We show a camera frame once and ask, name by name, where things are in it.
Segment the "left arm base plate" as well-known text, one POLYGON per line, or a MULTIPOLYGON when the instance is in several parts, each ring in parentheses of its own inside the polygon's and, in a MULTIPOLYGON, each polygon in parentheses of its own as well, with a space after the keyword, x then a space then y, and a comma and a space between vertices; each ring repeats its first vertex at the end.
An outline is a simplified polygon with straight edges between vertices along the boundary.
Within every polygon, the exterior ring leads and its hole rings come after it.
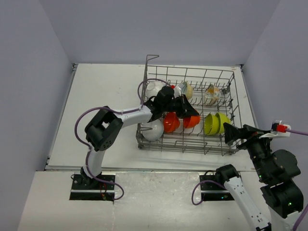
POLYGON ((80 174, 71 175, 71 201, 110 201, 115 198, 115 186, 100 181, 87 183, 80 174))

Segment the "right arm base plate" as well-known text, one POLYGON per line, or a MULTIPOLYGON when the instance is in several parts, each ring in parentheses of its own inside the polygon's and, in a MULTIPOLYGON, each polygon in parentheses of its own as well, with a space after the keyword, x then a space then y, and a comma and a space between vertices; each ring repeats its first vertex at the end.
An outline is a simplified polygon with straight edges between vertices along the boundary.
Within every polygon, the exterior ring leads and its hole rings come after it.
MULTIPOLYGON (((217 181, 215 171, 208 170, 204 174, 199 175, 200 182, 204 180, 217 181)), ((232 195, 220 186, 205 182, 200 185, 201 199, 205 201, 234 201, 232 195)))

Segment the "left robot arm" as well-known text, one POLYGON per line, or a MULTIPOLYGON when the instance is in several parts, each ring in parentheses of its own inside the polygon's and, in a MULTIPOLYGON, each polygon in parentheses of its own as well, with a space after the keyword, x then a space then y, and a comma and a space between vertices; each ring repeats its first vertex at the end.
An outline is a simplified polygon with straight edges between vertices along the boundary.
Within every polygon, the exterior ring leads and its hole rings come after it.
POLYGON ((89 189, 95 189, 99 183, 108 183, 100 179, 105 151, 110 148, 121 129, 158 120, 164 113, 173 112, 178 118, 184 119, 198 116, 199 113, 191 106, 185 95, 174 96, 174 89, 164 86, 156 96, 151 97, 140 106, 115 111, 108 106, 97 107, 97 114, 86 125, 85 143, 88 147, 85 165, 81 168, 83 183, 89 189))

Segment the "orange bowl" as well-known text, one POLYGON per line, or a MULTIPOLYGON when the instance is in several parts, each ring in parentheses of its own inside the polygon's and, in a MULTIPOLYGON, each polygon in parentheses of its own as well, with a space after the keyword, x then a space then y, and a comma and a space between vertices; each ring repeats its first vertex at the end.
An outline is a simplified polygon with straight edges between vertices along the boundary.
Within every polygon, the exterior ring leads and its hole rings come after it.
POLYGON ((183 127, 185 129, 194 128, 196 125, 199 124, 200 120, 201 119, 200 119, 199 115, 186 117, 186 118, 183 119, 183 127))
POLYGON ((169 112, 164 118, 164 132, 172 133, 180 126, 180 121, 175 112, 169 112))

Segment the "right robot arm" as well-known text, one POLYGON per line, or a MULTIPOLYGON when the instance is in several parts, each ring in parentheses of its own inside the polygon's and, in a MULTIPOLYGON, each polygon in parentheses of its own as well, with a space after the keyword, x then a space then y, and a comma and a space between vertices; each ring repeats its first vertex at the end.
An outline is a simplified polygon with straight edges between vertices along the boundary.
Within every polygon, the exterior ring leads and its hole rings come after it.
POLYGON ((294 154, 284 149, 273 152, 270 143, 274 138, 289 137, 291 133, 300 132, 281 121, 275 121, 271 130, 260 130, 249 125, 237 128, 228 123, 223 126, 226 144, 233 144, 238 139, 244 140, 237 148, 248 151, 259 182, 264 184, 260 189, 269 207, 271 220, 267 220, 258 210, 233 165, 216 169, 215 185, 229 191, 251 230, 296 231, 308 212, 304 196, 293 181, 301 171, 294 154))

